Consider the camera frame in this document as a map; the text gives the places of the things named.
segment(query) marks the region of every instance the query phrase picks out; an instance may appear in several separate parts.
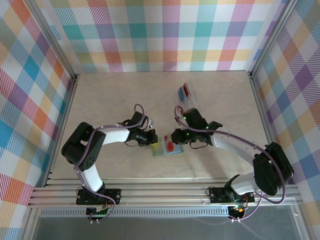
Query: black bracket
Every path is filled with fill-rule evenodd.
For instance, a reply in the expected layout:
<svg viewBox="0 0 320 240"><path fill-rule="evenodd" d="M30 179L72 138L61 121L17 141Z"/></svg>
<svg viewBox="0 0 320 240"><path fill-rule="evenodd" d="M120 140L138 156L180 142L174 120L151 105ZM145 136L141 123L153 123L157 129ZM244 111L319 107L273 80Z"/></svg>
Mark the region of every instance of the black bracket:
<svg viewBox="0 0 320 240"><path fill-rule="evenodd" d="M236 204L243 204L248 201L248 203L255 202L255 196L253 192L247 192L243 195L235 194L233 201L230 199L224 187L209 187L207 189L208 196L210 197L210 203L212 204L220 204L220 203L236 203Z"/></svg>
<svg viewBox="0 0 320 240"><path fill-rule="evenodd" d="M99 194L112 198L115 204L119 204L121 200L121 189L102 189L98 191ZM105 205L113 204L111 200L104 197L97 197L97 195L88 191L87 189L79 189L77 192L76 205Z"/></svg>
<svg viewBox="0 0 320 240"><path fill-rule="evenodd" d="M218 128L221 128L223 126L216 121L207 123L206 119L201 116L196 108L191 108L185 111L182 115L188 126L194 129L217 130ZM189 144L199 141L213 146L214 144L211 139L211 136L213 134L213 132L197 132L189 129L182 130L180 128L177 128L171 134L171 138L174 144Z"/></svg>

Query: clear plastic container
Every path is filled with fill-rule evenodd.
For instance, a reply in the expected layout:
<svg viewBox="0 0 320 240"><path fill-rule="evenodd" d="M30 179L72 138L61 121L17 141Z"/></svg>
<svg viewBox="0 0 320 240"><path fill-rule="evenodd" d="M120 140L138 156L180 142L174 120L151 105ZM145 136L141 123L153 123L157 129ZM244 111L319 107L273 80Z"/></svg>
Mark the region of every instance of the clear plastic container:
<svg viewBox="0 0 320 240"><path fill-rule="evenodd" d="M185 82L177 90L175 93L175 99L177 105L182 107L184 112L192 108L198 109L199 112L201 111L197 95L190 81Z"/></svg>

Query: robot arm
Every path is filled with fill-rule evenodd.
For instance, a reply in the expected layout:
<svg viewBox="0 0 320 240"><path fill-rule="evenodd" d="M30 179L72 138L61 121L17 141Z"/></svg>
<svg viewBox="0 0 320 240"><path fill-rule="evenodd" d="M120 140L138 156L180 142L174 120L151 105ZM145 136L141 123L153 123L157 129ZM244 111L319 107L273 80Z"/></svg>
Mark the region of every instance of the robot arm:
<svg viewBox="0 0 320 240"><path fill-rule="evenodd" d="M193 131L188 128L178 128L171 135L173 143L191 144L200 141L207 145L233 152L253 166L254 172L246 175L238 174L224 186L222 194L226 195L230 201L233 202L235 198L257 190L262 190L264 193L274 196L281 189L282 184L279 174L271 161L261 151L255 147L248 146L248 144L238 139L229 137L229 135L221 134L229 131L222 131L222 124L215 121L207 123L196 108L189 109L182 116L179 121L176 119L177 122L181 122L183 119L190 128L202 130L202 132ZM265 151L274 159L284 181L287 182L293 176L294 171L283 149L275 142L265 147Z"/></svg>
<svg viewBox="0 0 320 240"><path fill-rule="evenodd" d="M137 124L143 115L136 111L131 119L118 123L119 126L133 126ZM103 192L105 185L101 180L95 162L98 158L100 149L103 145L128 142L136 140L140 147L147 146L158 142L158 136L152 128L153 121L144 116L140 125L132 128L102 128L96 131L92 137L88 152L84 157L82 163L78 166L79 177L84 181L85 185L93 192ZM90 135L94 131L92 125L82 122L75 129L71 137L62 147L61 153L70 164L76 165L83 156L86 143Z"/></svg>

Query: metal extrusion bar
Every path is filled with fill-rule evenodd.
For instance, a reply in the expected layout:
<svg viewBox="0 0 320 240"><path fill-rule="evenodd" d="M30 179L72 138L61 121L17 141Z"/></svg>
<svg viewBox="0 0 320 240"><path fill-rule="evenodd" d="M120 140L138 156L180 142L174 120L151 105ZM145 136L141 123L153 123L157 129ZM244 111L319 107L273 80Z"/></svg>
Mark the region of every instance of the metal extrusion bar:
<svg viewBox="0 0 320 240"><path fill-rule="evenodd" d="M262 126L263 126L263 129L265 132L266 140L270 144L275 141L275 137L272 133L272 129L271 129L270 123L268 121L267 113L265 111L261 96L259 94L257 84L250 76L249 76L249 79L250 79L250 85L251 85L252 92L254 95L255 103L258 108L258 112L260 115Z"/></svg>
<svg viewBox="0 0 320 240"><path fill-rule="evenodd" d="M301 239L303 240L315 239L315 237L311 238L310 236L311 232L308 231L307 224L304 221L300 206L292 205L290 206L290 208L291 208L292 214L294 215L293 219Z"/></svg>
<svg viewBox="0 0 320 240"><path fill-rule="evenodd" d="M19 233L19 240L30 240L33 239L37 223L39 219L39 215L41 213L40 208L30 208L27 209L26 214L24 216L24 220L22 223L22 228Z"/></svg>
<svg viewBox="0 0 320 240"><path fill-rule="evenodd" d="M72 83L72 86L71 86L71 89L70 89L71 91L70 91L70 94L69 94L69 98L68 98L67 103L66 103L65 111L63 113L61 125L59 126L60 130L59 130L59 133L58 133L58 136L57 136L57 140L56 140L55 145L53 147L53 152L52 152L52 154L50 156L49 164L48 164L48 167L46 168L46 172L45 172L44 179L43 179L43 182L42 182L41 186L45 186L47 184L48 177L51 174L51 171L54 169L54 166L55 166L55 163L56 163L56 160L57 160L57 156L59 154L59 148L60 148L60 144L61 144L61 141L62 141L62 137L64 135L64 131L65 131L65 128L66 128L66 125L67 125L67 119L68 119L68 116L69 116L69 113L70 113L71 105L72 105L72 102L74 100L74 96L75 96L75 93L76 93L77 85L78 85L77 81Z"/></svg>
<svg viewBox="0 0 320 240"><path fill-rule="evenodd" d="M234 206L235 203L210 203L206 194L209 186L223 187L225 182L213 178L138 178L138 179L104 179L106 188L121 189L120 207L208 207ZM76 205L77 188L81 186L79 180L47 181L47 187L35 188L29 201L32 208L52 207L94 207ZM282 192L269 196L273 200L280 200ZM287 196L283 204L294 205L300 203L301 197L295 185L287 186ZM262 205L271 205L263 200Z"/></svg>

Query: colorful plaid fabric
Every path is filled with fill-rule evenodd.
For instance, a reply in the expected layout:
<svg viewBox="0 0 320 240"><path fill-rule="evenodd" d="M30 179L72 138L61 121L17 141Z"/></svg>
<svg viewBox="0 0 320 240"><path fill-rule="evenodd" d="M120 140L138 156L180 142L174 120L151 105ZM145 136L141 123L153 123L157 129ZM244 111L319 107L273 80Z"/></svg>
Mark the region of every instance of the colorful plaid fabric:
<svg viewBox="0 0 320 240"><path fill-rule="evenodd" d="M266 46L267 41L268 41L271 33L273 32L273 30L274 30L274 28L275 28L275 26L277 24L278 18L280 16L280 14L282 13L282 11L284 10L287 2L288 2L288 0L281 0L281 3L279 4L279 7L278 7L277 11L275 12L275 15L272 18L270 26L268 27L268 30L265 32L263 40L261 41L261 43L259 45L259 48L258 48L258 50L256 51L256 53L254 55L253 61L250 64L249 69L247 70L248 72L252 72L252 70L253 70L258 58L260 57L260 54L261 54L262 50Z"/></svg>
<svg viewBox="0 0 320 240"><path fill-rule="evenodd" d="M0 239L18 238L71 81L23 0L0 4Z"/></svg>
<svg viewBox="0 0 320 240"><path fill-rule="evenodd" d="M298 2L257 83L320 239L320 0Z"/></svg>
<svg viewBox="0 0 320 240"><path fill-rule="evenodd" d="M50 0L58 23L38 2L96 73L244 70L274 0Z"/></svg>

